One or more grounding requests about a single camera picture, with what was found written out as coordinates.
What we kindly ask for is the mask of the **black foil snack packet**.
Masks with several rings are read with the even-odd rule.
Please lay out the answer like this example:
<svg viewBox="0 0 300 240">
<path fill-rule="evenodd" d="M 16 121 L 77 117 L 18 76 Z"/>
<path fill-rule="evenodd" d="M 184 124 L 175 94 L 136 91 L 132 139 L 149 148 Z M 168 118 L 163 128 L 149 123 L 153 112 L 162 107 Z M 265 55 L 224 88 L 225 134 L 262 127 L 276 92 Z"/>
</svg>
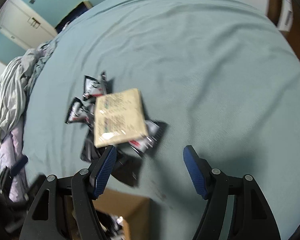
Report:
<svg viewBox="0 0 300 240">
<path fill-rule="evenodd" d="M 87 132 L 80 159 L 87 163 L 99 161 L 104 153 L 107 153 L 106 147 L 97 148 L 93 143 L 94 134 L 92 130 Z M 105 158 L 103 170 L 110 168 L 111 175 L 121 183 L 137 187 L 139 184 L 139 172 L 142 160 L 132 155 L 128 155 L 120 149 L 112 149 Z"/>
</svg>

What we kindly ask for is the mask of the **black white snack packet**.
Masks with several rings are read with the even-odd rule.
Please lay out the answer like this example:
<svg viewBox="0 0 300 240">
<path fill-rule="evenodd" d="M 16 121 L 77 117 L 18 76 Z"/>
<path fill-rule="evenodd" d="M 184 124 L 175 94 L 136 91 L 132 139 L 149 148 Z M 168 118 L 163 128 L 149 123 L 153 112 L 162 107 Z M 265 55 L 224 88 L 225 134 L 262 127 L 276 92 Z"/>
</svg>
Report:
<svg viewBox="0 0 300 240">
<path fill-rule="evenodd" d="M 90 109 L 79 98 L 74 97 L 68 107 L 64 122 L 66 124 L 82 123 L 88 125 L 89 128 L 93 128 L 94 121 L 95 117 Z"/>
<path fill-rule="evenodd" d="M 83 82 L 83 100 L 96 98 L 107 94 L 107 76 L 106 72 L 102 72 L 99 78 L 85 75 Z"/>
<path fill-rule="evenodd" d="M 128 142 L 130 147 L 141 157 L 156 148 L 167 128 L 167 123 L 157 120 L 146 120 L 145 124 L 148 135 Z"/>
</svg>

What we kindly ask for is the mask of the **dark blue framed board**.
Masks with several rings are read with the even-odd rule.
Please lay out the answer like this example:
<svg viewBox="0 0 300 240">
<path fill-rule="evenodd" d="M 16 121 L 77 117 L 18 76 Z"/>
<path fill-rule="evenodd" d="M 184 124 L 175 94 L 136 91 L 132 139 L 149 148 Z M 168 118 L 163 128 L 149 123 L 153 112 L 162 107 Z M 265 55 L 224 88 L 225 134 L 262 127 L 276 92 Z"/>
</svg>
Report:
<svg viewBox="0 0 300 240">
<path fill-rule="evenodd" d="M 74 9 L 72 9 L 55 27 L 57 33 L 60 33 L 66 28 L 73 20 L 81 16 L 86 11 L 93 7 L 90 1 L 82 1 Z"/>
</svg>

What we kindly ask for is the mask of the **brown cardboard box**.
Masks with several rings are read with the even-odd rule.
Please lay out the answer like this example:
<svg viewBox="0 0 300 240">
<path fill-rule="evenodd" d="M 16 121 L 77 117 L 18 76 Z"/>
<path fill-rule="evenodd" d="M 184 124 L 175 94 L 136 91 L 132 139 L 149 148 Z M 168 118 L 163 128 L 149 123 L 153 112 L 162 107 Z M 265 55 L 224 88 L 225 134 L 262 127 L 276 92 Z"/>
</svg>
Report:
<svg viewBox="0 0 300 240">
<path fill-rule="evenodd" d="M 106 188 L 104 193 L 93 201 L 97 214 L 122 218 L 124 239 L 149 239 L 150 199 L 143 196 L 123 193 Z"/>
</svg>

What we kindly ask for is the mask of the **crumpled grey blanket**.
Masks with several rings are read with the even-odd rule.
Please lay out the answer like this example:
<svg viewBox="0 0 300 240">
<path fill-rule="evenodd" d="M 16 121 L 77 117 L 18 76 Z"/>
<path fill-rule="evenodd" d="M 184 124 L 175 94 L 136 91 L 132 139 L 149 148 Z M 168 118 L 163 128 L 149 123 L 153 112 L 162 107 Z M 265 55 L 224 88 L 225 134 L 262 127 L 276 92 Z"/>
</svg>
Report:
<svg viewBox="0 0 300 240">
<path fill-rule="evenodd" d="M 14 58 L 0 77 L 0 148 L 6 135 L 18 124 L 46 62 L 57 47 L 57 40 L 31 48 Z"/>
</svg>

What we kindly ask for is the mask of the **teal bed sheet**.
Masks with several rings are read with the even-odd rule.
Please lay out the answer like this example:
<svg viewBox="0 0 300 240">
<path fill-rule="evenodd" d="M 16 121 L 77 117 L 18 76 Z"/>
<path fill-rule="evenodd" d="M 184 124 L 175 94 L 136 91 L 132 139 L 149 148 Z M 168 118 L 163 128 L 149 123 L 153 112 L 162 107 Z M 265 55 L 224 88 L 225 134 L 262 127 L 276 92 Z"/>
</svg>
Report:
<svg viewBox="0 0 300 240">
<path fill-rule="evenodd" d="M 225 174 L 252 175 L 282 239 L 300 224 L 300 62 L 266 16 L 245 0 L 106 0 L 57 38 L 30 96 L 23 153 L 28 181 L 87 167 L 87 133 L 64 122 L 85 75 L 113 91 L 137 88 L 145 113 L 167 124 L 135 188 L 151 198 L 150 239 L 191 239 L 206 201 L 183 161 L 192 145 Z"/>
</svg>

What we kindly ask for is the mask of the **lilac quilt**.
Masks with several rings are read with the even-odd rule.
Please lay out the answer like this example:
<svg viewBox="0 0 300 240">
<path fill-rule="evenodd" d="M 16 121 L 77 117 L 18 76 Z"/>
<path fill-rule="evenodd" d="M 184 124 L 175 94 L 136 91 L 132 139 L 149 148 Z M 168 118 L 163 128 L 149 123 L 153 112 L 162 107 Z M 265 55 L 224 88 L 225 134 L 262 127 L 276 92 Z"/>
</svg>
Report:
<svg viewBox="0 0 300 240">
<path fill-rule="evenodd" d="M 23 129 L 24 119 L 20 117 L 18 123 L 5 136 L 0 147 L 0 168 L 12 167 L 22 156 L 23 150 Z M 21 202 L 24 200 L 24 194 L 28 189 L 25 168 L 13 178 L 9 198 L 12 202 Z"/>
</svg>

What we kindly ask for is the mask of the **beige snack packet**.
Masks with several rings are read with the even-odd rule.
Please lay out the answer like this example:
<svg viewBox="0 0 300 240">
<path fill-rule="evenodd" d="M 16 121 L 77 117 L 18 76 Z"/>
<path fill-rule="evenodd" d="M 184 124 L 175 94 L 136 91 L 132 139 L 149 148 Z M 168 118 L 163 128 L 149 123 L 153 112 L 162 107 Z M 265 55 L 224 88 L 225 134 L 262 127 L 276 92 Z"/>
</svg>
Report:
<svg viewBox="0 0 300 240">
<path fill-rule="evenodd" d="M 97 98 L 94 109 L 94 145 L 117 145 L 148 135 L 141 93 L 133 88 Z"/>
</svg>

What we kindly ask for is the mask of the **white door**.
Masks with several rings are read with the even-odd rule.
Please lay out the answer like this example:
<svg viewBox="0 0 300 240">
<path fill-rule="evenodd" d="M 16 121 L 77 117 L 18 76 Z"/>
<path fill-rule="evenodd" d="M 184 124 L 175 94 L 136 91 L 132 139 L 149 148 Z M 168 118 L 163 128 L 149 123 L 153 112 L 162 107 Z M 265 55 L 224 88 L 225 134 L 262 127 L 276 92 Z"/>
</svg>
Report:
<svg viewBox="0 0 300 240">
<path fill-rule="evenodd" d="M 1 7 L 0 32 L 25 50 L 57 36 L 55 28 L 22 0 L 7 0 Z"/>
</svg>

